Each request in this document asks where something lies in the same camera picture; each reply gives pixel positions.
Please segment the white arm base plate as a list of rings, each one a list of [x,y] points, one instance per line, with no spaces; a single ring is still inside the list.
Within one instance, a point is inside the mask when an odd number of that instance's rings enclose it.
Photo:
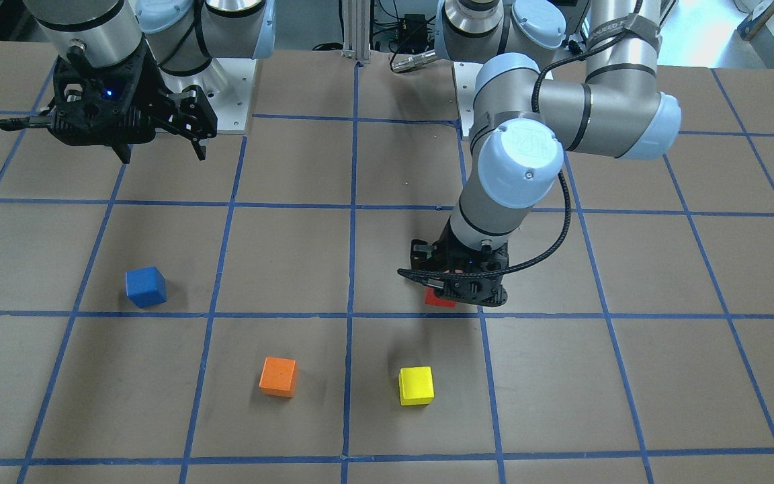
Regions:
[[[259,67],[258,59],[215,58],[194,75],[162,75],[172,91],[181,91],[190,85],[202,87],[217,114],[219,134],[246,134]]]

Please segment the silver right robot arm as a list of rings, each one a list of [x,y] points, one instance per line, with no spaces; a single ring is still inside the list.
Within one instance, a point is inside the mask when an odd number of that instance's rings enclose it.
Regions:
[[[67,146],[105,146],[122,163],[158,132],[206,158],[243,134],[256,63],[275,43],[273,1],[28,1],[58,52],[53,98],[0,129],[45,129]]]

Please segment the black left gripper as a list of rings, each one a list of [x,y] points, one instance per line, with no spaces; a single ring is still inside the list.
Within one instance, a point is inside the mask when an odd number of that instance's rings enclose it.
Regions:
[[[508,267],[508,246],[497,250],[473,251],[451,237],[428,244],[424,240],[411,240],[411,270],[418,272],[462,273],[468,279],[434,278],[433,276],[409,276],[409,280],[432,288],[434,296],[443,300],[457,301],[484,307],[500,307],[508,300],[503,286],[503,276],[483,276]]]

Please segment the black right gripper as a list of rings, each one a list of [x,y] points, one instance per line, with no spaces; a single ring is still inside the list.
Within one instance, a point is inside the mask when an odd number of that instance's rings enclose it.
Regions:
[[[150,49],[138,48],[111,67],[88,63],[85,52],[70,49],[56,61],[53,101],[45,128],[71,146],[108,146],[124,165],[132,146],[163,130],[189,140],[197,159],[218,134],[218,117],[202,87],[171,91]]]

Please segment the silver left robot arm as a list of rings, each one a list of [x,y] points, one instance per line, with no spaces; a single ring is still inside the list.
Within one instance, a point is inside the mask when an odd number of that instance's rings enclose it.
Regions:
[[[569,151],[652,160],[670,149],[682,111],[657,85],[660,10],[657,1],[593,1],[586,51],[556,61],[567,22],[555,4],[439,2],[436,56],[481,65],[469,129],[473,166],[439,238],[413,240],[411,266],[400,276],[441,299],[504,305],[503,276],[546,261],[567,237]],[[561,233],[513,266],[508,239],[556,186]]]

